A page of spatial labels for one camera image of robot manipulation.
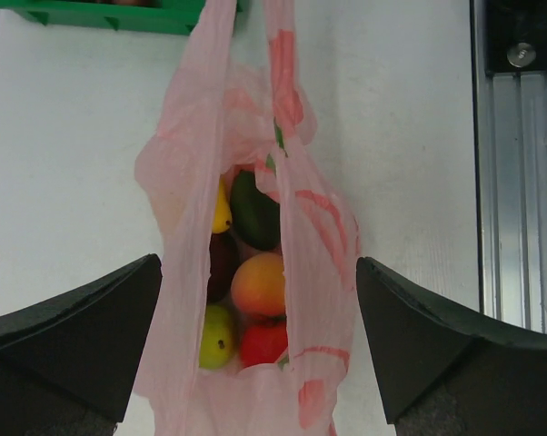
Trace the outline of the dark red fake apple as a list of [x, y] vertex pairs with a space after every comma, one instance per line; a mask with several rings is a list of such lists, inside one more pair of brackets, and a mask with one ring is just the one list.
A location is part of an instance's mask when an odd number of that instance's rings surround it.
[[210, 276], [207, 284], [207, 302], [220, 302], [229, 292], [240, 254], [235, 239], [229, 233], [214, 233], [210, 246]]

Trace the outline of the yellow fake pear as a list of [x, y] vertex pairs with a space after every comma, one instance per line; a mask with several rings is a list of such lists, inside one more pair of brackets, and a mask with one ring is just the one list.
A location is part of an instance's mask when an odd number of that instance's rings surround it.
[[212, 224], [212, 233], [219, 234], [228, 231], [233, 223], [233, 217], [229, 201], [227, 198], [227, 189], [224, 179], [219, 180], [216, 204], [214, 210], [214, 219]]

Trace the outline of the green fake pear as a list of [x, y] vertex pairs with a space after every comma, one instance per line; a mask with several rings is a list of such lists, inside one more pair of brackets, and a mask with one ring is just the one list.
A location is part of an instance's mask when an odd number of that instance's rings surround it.
[[207, 370], [223, 368], [233, 358], [235, 350], [234, 317], [221, 305], [207, 305], [199, 351], [199, 366]]

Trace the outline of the orange fake peach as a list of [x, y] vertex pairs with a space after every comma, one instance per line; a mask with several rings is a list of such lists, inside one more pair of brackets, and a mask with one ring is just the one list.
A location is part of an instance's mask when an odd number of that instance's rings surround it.
[[285, 315], [283, 258], [277, 253], [259, 253], [236, 271], [231, 295], [236, 308], [253, 317]]

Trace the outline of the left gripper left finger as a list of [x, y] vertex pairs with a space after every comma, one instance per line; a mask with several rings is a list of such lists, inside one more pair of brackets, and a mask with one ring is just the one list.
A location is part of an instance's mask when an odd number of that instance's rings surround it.
[[147, 254], [0, 316], [0, 435], [112, 435], [124, 420], [161, 287]]

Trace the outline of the dark green fake avocado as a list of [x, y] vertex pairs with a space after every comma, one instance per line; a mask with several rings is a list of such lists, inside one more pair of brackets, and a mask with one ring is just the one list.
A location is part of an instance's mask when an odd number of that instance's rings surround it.
[[271, 251], [281, 241], [280, 205], [262, 193], [253, 172], [242, 170], [234, 178], [230, 206], [234, 230], [254, 249]]

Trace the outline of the pink plastic bag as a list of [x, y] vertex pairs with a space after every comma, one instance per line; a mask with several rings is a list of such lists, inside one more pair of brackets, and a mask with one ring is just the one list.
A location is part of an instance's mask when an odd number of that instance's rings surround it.
[[135, 389], [158, 435], [332, 435], [358, 225], [307, 149], [293, 2], [264, 3], [268, 70], [232, 63], [235, 16], [204, 5], [136, 160], [164, 278]]

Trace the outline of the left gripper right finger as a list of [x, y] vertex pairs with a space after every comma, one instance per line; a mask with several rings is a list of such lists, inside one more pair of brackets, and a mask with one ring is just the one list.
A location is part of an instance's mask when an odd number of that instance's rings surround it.
[[399, 435], [547, 435], [547, 334], [500, 322], [362, 257], [356, 286], [385, 419]]

